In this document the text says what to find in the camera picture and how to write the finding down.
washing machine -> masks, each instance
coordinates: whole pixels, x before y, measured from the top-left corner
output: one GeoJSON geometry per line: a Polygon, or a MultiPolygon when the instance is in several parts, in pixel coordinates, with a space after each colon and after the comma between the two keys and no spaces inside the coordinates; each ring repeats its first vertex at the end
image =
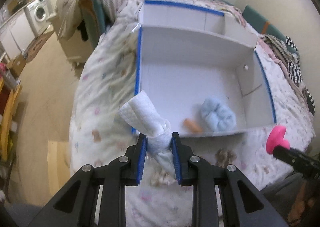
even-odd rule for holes
{"type": "Polygon", "coordinates": [[[36,37],[39,37],[50,25],[47,18],[50,16],[45,0],[34,0],[25,8],[30,27],[36,37]]]}

light blue scrunchie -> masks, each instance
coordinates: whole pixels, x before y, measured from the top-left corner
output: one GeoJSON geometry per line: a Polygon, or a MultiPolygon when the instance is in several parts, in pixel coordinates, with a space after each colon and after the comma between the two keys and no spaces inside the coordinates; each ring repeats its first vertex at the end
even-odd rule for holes
{"type": "Polygon", "coordinates": [[[207,98],[201,105],[200,114],[212,131],[233,130],[236,115],[219,99],[207,98]]]}

metal bolt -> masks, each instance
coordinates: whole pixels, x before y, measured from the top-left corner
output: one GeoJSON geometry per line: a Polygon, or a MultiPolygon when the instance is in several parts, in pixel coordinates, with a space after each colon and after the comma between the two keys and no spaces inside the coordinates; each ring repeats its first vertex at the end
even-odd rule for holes
{"type": "Polygon", "coordinates": [[[227,170],[235,172],[237,170],[237,167],[235,165],[230,164],[227,166],[227,170]]]}
{"type": "Polygon", "coordinates": [[[121,156],[120,158],[119,158],[119,161],[120,162],[127,162],[129,160],[129,158],[127,157],[127,156],[121,156]]]}
{"type": "Polygon", "coordinates": [[[192,162],[199,162],[199,161],[200,161],[200,158],[199,158],[198,156],[191,156],[191,157],[190,157],[190,160],[191,160],[192,162]]]}
{"type": "Polygon", "coordinates": [[[84,165],[84,166],[82,166],[82,170],[83,170],[84,172],[88,172],[88,171],[90,171],[90,170],[91,170],[91,168],[92,168],[92,166],[91,166],[91,165],[84,165]]]}

open box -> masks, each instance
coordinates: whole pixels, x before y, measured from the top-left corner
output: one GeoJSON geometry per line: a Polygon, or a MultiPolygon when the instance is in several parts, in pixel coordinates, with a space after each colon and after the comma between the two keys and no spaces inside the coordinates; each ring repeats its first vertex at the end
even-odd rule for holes
{"type": "Polygon", "coordinates": [[[181,136],[221,136],[276,123],[268,81],[254,51],[257,37],[232,16],[203,7],[146,0],[139,13],[135,94],[144,90],[181,136]],[[211,132],[200,118],[208,97],[236,114],[232,131],[211,132]],[[182,125],[190,118],[204,132],[182,125]]]}

bed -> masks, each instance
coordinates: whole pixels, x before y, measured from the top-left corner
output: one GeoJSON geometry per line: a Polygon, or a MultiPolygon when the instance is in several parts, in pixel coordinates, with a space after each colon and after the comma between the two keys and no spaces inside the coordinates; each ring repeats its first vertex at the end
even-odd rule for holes
{"type": "MultiPolygon", "coordinates": [[[[144,0],[127,0],[117,11],[113,26],[101,35],[99,43],[87,60],[75,93],[70,121],[70,172],[73,175],[84,164],[107,165],[124,155],[136,143],[131,127],[119,116],[119,108],[134,95],[138,12],[144,0]]],[[[219,0],[172,0],[228,12],[258,34],[241,16],[236,7],[219,0]]],[[[291,146],[305,150],[314,136],[313,116],[292,89],[280,66],[269,56],[268,46],[259,40],[257,52],[267,76],[278,124],[287,127],[286,138],[291,146]]],[[[290,166],[265,152],[265,143],[272,127],[253,129],[246,134],[215,138],[187,138],[194,154],[211,164],[222,164],[219,151],[235,155],[235,164],[261,190],[285,178],[290,166]]],[[[147,156],[143,179],[138,187],[126,187],[126,220],[128,226],[190,226],[192,187],[176,182],[150,183],[160,166],[147,156]]]]}

